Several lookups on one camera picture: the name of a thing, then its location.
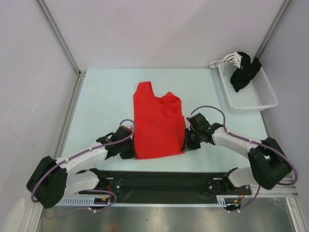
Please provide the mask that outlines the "red tank top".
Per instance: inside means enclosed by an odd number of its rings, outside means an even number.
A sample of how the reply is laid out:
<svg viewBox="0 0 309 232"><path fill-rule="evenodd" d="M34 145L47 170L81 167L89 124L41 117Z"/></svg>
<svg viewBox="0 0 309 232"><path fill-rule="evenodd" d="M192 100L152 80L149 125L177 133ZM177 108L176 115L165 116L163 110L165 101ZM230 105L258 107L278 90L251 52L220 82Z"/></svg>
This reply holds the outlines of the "red tank top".
<svg viewBox="0 0 309 232"><path fill-rule="evenodd" d="M155 96L151 82L141 82L133 96L136 132L134 146L140 160L183 153L185 119L182 101L172 92Z"/></svg>

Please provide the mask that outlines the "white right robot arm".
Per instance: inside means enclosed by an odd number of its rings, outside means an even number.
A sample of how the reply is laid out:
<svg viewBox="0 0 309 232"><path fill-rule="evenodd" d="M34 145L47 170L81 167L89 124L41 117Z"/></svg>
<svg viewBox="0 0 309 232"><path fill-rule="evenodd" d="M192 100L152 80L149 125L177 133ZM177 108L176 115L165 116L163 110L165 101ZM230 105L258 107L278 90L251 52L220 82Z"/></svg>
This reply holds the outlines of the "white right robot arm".
<svg viewBox="0 0 309 232"><path fill-rule="evenodd" d="M185 129L182 151L197 150L201 148L201 143L208 143L232 150L249 161L250 166L236 167L225 173L223 189L228 194L234 194L241 186L252 184L270 190L292 171L279 144L273 138L253 141L241 137L220 123L210 124L201 113L188 117L187 120L189 127Z"/></svg>

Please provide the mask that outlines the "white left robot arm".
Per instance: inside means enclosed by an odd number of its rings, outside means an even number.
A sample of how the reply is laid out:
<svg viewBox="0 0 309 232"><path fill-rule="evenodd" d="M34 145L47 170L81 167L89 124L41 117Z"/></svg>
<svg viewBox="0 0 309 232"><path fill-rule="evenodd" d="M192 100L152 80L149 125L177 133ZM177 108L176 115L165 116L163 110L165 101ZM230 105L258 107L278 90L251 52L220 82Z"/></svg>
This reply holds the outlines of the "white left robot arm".
<svg viewBox="0 0 309 232"><path fill-rule="evenodd" d="M26 184L31 200L48 209L74 194L107 194L113 199L106 176L94 165L129 150L134 133L134 129L121 125L77 154L42 158Z"/></svg>

